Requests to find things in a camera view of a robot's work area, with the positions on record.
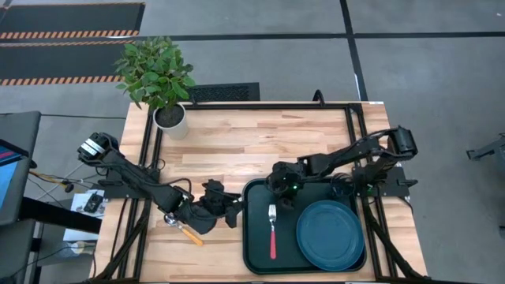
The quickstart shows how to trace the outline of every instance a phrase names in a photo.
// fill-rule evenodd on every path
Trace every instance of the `white pot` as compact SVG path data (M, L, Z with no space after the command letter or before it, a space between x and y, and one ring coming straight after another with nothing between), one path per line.
M182 106L180 103L177 103L180 107L182 107L182 111L184 112L184 116L182 117L181 122L177 124L176 126L172 127L162 127L159 126L158 122L156 122L156 112L159 109L156 109L155 112L152 114L152 120L155 122L156 126L160 128L164 133L168 134L168 136L172 140L181 140L183 139L186 134L188 134L189 128L188 128L188 122L186 121L186 109L184 106Z

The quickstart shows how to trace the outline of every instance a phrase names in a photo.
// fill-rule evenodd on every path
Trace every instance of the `wooden table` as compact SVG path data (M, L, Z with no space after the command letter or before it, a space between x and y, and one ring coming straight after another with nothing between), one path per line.
M390 127L383 104L363 103L363 110L369 132ZM139 110L133 104L130 106L120 150L132 163L137 163L139 158L146 117L146 110ZM241 192L248 181L266 177L272 164L279 160L294 162L298 156L328 153L350 144L342 110L188 110L187 118L190 130L184 140L175 141L163 136L160 158L166 161L166 166L162 169L161 181L190 178L196 197L203 194L201 183L209 178L221 181L226 191ZM359 137L356 118L354 124ZM154 136L155 127L149 155L152 154ZM148 156L147 163L150 162L151 157ZM337 170L350 172L350 167L343 166ZM181 183L180 186L185 188L186 184ZM383 202L391 240L412 267L426 275L409 207L395 197L383 198ZM122 203L123 200L112 200L107 205L95 253L99 272L109 262ZM128 209L125 210L122 232L126 227L127 214ZM375 279L369 252L366 264L357 272L255 275L242 260L241 222L241 214L235 229L228 228L224 220L219 220L216 228L201 236L205 245L197 247L177 228L167 226L162 212L153 206L140 280L306 282ZM387 275L387 262L378 238L377 244L383 274ZM134 244L129 254L127 276L133 273L136 247Z

